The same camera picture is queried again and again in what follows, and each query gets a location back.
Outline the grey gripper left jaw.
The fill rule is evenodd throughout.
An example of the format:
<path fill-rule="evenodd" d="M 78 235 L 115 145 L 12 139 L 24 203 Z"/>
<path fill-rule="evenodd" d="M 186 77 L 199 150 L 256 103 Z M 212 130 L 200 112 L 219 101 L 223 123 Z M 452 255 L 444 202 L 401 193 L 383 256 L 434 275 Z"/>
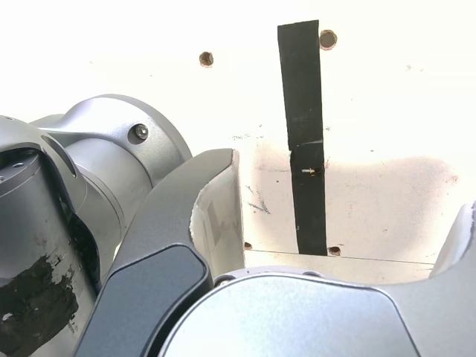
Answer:
<path fill-rule="evenodd" d="M 245 265 L 239 156 L 213 149 L 152 189 L 118 251 L 77 356 L 155 356 L 182 315 Z"/>

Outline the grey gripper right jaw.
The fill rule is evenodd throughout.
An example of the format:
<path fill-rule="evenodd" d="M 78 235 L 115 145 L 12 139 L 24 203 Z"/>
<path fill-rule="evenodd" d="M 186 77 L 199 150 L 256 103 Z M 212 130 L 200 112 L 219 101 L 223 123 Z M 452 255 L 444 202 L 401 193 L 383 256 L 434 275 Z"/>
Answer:
<path fill-rule="evenodd" d="M 267 271 L 214 289 L 161 356 L 473 356 L 475 206 L 462 206 L 429 277 L 359 285 Z"/>

